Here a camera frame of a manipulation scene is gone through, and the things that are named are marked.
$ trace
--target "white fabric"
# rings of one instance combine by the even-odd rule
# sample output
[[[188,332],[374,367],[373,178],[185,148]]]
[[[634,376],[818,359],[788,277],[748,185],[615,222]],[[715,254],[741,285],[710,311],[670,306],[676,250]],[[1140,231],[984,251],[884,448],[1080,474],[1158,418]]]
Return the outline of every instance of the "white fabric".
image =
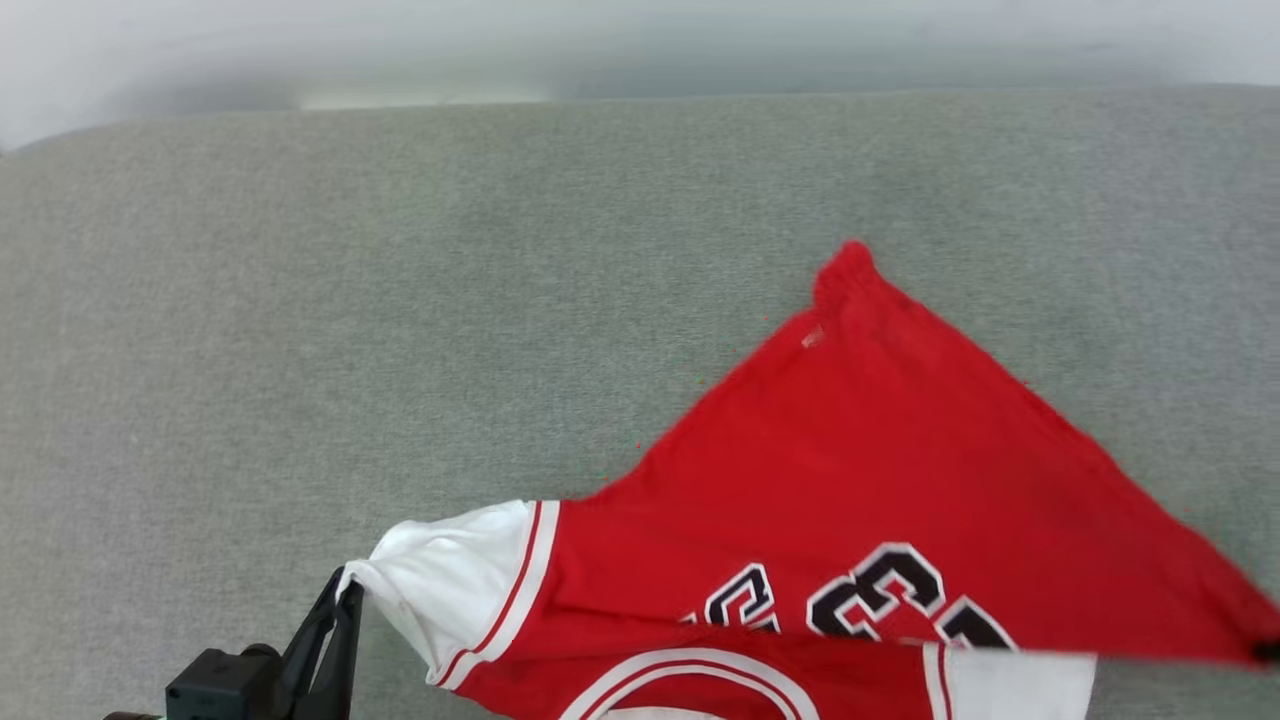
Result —
[[[347,562],[338,592],[356,580],[430,666],[445,671],[481,643],[511,596],[532,529],[534,503],[503,502],[434,523],[387,530],[369,560]]]
[[[946,648],[950,720],[1084,720],[1096,666],[1092,655]]]
[[[479,646],[468,644],[448,665],[442,664],[439,671],[433,671],[426,676],[428,683],[447,691],[458,689],[480,662],[502,657],[515,642],[520,629],[525,626],[525,619],[532,610],[534,601],[538,600],[538,593],[543,587],[543,578],[547,575],[552,546],[556,542],[556,524],[559,521],[558,501],[547,500],[532,505],[535,510],[530,528],[521,534],[520,546],[525,561],[516,575],[520,587],[511,592],[503,611],[489,623],[490,632],[485,639]]]

